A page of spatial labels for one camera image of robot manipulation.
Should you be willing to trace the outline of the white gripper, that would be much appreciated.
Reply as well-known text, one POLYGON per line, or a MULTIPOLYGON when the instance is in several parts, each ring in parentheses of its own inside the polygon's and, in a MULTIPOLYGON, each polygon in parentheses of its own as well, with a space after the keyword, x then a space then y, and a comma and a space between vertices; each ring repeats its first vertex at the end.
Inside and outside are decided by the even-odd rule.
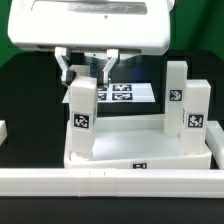
POLYGON ((8 36, 22 49, 55 48, 64 86, 70 86, 75 78, 68 65, 69 49, 107 50, 97 54, 106 62, 98 86, 107 88, 119 51, 162 55, 168 50, 170 6, 167 0, 13 0, 8 36))

